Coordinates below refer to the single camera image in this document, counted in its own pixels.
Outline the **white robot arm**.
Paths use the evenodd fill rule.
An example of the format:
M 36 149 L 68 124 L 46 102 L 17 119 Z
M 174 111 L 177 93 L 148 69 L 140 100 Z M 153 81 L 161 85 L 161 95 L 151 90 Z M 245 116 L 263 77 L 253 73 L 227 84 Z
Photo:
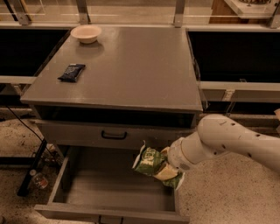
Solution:
M 167 161 L 156 179 L 173 179 L 199 162 L 233 152 L 280 172 L 280 138 L 259 134 L 224 115 L 207 115 L 196 130 L 166 147 Z

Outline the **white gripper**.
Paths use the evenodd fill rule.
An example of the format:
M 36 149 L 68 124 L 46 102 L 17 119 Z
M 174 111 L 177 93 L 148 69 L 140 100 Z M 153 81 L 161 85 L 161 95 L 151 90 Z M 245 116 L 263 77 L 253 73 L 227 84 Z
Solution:
M 170 147 L 162 149 L 160 153 L 168 157 L 168 162 L 172 167 L 180 172 L 187 172 L 193 167 L 193 164 L 185 157 L 182 151 L 182 143 L 183 137 L 173 142 Z M 177 170 L 163 169 L 154 177 L 162 181 L 172 179 L 178 175 Z

